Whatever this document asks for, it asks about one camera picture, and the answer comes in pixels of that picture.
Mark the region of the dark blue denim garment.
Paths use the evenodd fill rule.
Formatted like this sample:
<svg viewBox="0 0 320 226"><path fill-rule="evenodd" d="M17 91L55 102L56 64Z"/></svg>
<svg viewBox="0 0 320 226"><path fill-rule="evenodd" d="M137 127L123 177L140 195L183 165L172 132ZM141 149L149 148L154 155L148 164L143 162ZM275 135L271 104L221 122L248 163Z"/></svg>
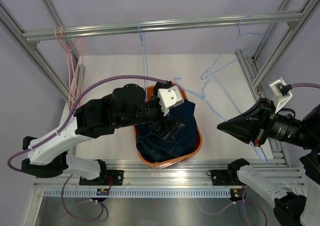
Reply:
<svg viewBox="0 0 320 226"><path fill-rule="evenodd" d="M136 147L145 160L151 163L163 162L173 157L166 157L160 149L163 138L155 132L139 134L136 138Z"/></svg>

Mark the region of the pink hanger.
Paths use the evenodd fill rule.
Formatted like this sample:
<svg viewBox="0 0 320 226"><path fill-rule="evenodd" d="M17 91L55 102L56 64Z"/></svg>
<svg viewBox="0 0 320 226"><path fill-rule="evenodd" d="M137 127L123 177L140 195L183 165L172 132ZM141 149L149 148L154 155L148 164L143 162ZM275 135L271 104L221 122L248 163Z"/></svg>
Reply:
<svg viewBox="0 0 320 226"><path fill-rule="evenodd" d="M58 29L58 26L55 26L54 29L54 36L55 39L59 42L60 46L65 52L66 56L66 66L67 66L67 78L68 78L68 101L67 105L68 108L71 109L74 105L75 101L75 92L77 91L77 86L73 84L73 79L76 75L76 69L74 68L74 57L73 57L73 49L75 48L75 45L77 43L77 39L71 40L70 43L68 43L63 38L63 32L64 32L64 26L62 26L60 29Z"/></svg>
<svg viewBox="0 0 320 226"><path fill-rule="evenodd" d="M77 43L73 49L73 63L76 69L76 75L73 79L73 84L77 86L77 91L74 93L74 103L78 96L83 92L83 80L84 80L84 52L85 52L85 41L84 39L77 39Z"/></svg>

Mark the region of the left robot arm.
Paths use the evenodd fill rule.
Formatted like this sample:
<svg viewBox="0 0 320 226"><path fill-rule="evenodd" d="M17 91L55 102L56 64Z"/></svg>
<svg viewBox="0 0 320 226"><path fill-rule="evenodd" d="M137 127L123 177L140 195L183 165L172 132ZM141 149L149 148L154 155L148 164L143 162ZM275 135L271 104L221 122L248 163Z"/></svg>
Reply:
<svg viewBox="0 0 320 226"><path fill-rule="evenodd" d="M183 102L180 89L172 82L160 84L149 101L146 101L145 90L136 84L116 88L111 94L77 108L60 129L41 138L25 137L23 149L29 152L21 163L21 171L39 178L69 173L102 185L108 179L106 163L100 159L79 158L67 150L114 134L118 128L148 123L166 138L181 125L179 119L168 121L170 109Z"/></svg>

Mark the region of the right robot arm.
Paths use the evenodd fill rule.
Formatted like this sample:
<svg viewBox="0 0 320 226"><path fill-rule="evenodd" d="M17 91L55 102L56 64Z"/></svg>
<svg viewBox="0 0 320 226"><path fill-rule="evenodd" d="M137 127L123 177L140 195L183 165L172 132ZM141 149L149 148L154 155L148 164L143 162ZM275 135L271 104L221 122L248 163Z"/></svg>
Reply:
<svg viewBox="0 0 320 226"><path fill-rule="evenodd" d="M316 106L302 120L290 108L278 109L268 98L260 98L246 112L220 123L217 129L254 149L268 139L296 146L306 154L298 157L304 172L307 195L298 195L258 173L245 159L227 165L229 182L254 190L273 209L280 225L319 225L320 223L320 108Z"/></svg>

